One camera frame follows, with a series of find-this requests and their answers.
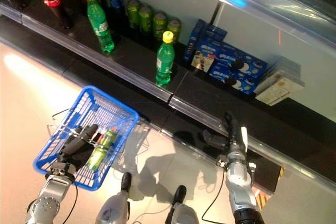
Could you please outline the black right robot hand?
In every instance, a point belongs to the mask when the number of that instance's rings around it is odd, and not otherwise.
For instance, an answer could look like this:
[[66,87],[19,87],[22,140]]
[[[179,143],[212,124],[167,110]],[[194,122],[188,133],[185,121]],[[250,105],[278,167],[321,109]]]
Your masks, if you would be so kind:
[[227,136],[216,135],[210,133],[208,130],[202,131],[204,141],[211,147],[226,151],[232,146],[237,146],[243,153],[247,152],[248,147],[248,133],[247,127],[241,126],[230,112],[226,112],[222,119]]

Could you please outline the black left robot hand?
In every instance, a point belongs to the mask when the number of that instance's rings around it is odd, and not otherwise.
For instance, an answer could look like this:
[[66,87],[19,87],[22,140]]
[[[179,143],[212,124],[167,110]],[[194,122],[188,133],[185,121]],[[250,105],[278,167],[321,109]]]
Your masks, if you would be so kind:
[[50,168],[50,173],[74,174],[81,169],[94,150],[93,137],[97,129],[98,125],[92,124],[86,127],[77,126],[71,130],[71,134]]

